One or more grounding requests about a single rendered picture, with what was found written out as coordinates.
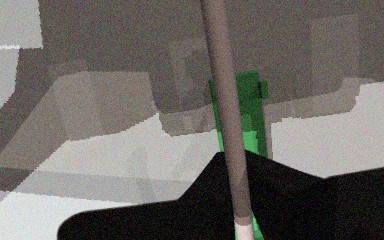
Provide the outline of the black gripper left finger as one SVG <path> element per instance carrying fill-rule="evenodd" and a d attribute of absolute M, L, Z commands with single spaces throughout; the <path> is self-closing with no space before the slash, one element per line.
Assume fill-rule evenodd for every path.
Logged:
<path fill-rule="evenodd" d="M 69 216 L 57 240 L 236 240 L 224 151 L 178 199 L 86 210 Z"/>

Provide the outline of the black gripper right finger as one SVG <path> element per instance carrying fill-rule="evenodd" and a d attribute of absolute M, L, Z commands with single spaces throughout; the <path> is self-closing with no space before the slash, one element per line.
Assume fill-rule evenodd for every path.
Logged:
<path fill-rule="evenodd" d="M 384 216 L 384 167 L 322 178 L 245 154 L 264 240 L 354 240 L 360 222 Z"/>

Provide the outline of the grey cylinder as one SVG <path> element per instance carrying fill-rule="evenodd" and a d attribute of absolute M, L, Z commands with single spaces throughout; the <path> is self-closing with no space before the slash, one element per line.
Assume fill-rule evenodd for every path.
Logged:
<path fill-rule="evenodd" d="M 225 0 L 200 0 L 237 240 L 255 240 L 231 36 Z"/>

